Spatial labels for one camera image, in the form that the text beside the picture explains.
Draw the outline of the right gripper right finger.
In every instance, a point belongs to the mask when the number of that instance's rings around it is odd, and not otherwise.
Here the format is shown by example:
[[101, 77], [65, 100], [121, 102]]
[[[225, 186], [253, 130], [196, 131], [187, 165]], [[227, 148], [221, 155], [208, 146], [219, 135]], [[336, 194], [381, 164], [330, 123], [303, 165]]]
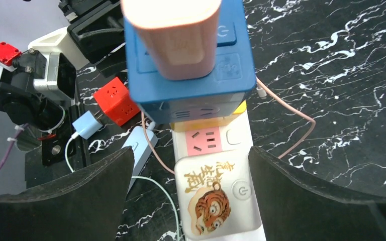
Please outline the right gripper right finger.
[[260, 147], [248, 159], [267, 240], [386, 240], [386, 197], [330, 183]]

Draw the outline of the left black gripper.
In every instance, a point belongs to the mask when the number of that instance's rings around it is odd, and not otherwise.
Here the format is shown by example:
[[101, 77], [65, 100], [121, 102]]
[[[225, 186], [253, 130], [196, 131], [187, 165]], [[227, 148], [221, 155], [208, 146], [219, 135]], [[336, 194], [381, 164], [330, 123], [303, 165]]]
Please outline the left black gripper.
[[43, 77], [46, 58], [38, 51], [26, 51], [12, 63], [14, 71], [0, 67], [0, 111], [17, 125], [29, 124], [51, 133], [66, 117], [63, 101], [50, 100], [36, 91], [34, 78]]

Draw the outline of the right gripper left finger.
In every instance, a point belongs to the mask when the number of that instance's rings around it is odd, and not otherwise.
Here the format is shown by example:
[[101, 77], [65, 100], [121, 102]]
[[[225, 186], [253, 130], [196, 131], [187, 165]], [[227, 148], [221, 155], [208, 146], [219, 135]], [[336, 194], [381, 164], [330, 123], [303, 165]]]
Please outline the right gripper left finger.
[[0, 195], [0, 240], [115, 240], [131, 148], [17, 195]]

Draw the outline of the white cube socket adapter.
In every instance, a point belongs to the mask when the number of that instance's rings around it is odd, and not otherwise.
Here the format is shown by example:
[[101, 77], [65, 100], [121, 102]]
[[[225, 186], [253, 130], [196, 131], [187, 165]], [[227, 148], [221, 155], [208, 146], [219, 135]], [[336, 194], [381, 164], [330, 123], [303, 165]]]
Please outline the white cube socket adapter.
[[183, 157], [174, 172], [186, 238], [207, 240], [262, 225], [246, 150]]

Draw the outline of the light blue charger plug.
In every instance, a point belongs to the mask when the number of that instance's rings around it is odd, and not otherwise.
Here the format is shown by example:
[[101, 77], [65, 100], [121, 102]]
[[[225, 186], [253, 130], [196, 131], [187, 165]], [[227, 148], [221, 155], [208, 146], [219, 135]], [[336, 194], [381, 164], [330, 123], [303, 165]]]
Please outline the light blue charger plug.
[[89, 139], [94, 133], [96, 133], [103, 125], [96, 119], [96, 117], [87, 111], [81, 115], [77, 120], [72, 123], [75, 132], [71, 135], [71, 139], [82, 137], [83, 139]]

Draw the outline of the white power strip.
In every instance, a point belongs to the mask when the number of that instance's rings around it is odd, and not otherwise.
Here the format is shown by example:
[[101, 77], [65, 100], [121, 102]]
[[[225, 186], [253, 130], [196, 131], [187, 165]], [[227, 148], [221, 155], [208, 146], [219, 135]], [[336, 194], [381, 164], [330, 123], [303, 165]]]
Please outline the white power strip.
[[[176, 163], [183, 157], [218, 153], [229, 150], [249, 150], [253, 145], [246, 112], [226, 126], [173, 132]], [[263, 225], [257, 230], [226, 235], [207, 240], [265, 240]]]

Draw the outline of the red cube socket adapter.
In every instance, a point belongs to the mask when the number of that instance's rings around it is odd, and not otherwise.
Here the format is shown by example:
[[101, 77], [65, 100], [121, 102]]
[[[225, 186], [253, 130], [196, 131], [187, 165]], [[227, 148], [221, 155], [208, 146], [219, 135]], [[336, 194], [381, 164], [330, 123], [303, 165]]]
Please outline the red cube socket adapter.
[[123, 126], [140, 112], [118, 77], [101, 87], [93, 97], [103, 113], [118, 126]]

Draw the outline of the yellow cube socket adapter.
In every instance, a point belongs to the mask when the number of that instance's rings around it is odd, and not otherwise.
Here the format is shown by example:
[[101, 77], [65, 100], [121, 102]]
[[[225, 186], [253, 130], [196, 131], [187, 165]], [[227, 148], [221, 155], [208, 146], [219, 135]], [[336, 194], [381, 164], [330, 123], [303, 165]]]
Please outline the yellow cube socket adapter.
[[175, 132], [186, 132], [198, 129], [214, 128], [226, 126], [234, 119], [239, 117], [242, 113], [247, 110], [247, 103], [243, 101], [237, 109], [229, 116], [213, 117], [207, 119], [188, 120], [177, 123], [170, 123], [170, 127]]

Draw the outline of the blue cube socket adapter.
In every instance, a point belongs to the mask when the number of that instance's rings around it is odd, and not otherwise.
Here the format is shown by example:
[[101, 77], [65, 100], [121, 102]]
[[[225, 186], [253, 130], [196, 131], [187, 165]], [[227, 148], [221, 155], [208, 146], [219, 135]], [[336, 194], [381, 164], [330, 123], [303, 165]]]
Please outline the blue cube socket adapter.
[[129, 94], [156, 123], [229, 116], [256, 86], [242, 1], [222, 1], [215, 66], [202, 78], [164, 78], [125, 18], [124, 27]]

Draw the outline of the small pink charger plug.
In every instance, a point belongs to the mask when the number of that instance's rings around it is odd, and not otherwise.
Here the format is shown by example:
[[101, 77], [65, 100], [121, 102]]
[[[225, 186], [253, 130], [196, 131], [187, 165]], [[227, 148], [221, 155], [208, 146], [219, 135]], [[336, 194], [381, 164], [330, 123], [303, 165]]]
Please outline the small pink charger plug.
[[202, 78], [216, 62], [222, 1], [121, 1], [158, 72], [177, 81]]

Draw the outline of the blue power strip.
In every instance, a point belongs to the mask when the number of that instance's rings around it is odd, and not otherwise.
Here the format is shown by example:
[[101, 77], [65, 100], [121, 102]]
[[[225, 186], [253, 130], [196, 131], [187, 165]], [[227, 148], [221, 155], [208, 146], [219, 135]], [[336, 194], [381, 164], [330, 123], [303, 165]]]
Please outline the blue power strip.
[[[146, 134], [147, 137], [153, 147], [157, 144], [158, 138], [153, 132], [153, 129], [155, 127], [155, 122], [152, 122], [149, 127], [146, 128]], [[125, 143], [123, 144], [122, 148], [130, 146], [134, 153], [134, 167], [132, 176], [139, 176], [140, 172], [142, 171], [143, 167], [146, 164], [146, 161], [148, 160], [149, 156], [152, 153], [151, 148], [149, 147], [146, 138], [143, 133], [143, 128], [141, 126], [135, 126], [128, 138], [126, 139]], [[133, 184], [135, 182], [135, 179], [131, 179], [128, 192], [132, 188]]]

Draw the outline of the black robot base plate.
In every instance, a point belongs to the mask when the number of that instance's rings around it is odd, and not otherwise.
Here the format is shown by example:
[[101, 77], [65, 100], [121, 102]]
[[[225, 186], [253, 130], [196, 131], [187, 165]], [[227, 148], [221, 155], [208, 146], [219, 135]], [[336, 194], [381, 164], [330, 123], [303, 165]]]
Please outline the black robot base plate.
[[66, 144], [74, 127], [72, 123], [85, 112], [85, 108], [77, 103], [68, 107], [63, 124], [51, 136], [43, 134], [40, 137], [40, 146], [25, 155], [26, 187], [32, 188], [65, 176], [70, 173], [65, 160], [67, 156], [74, 160], [73, 169], [83, 168], [91, 163], [87, 150], [87, 141], [81, 137]]

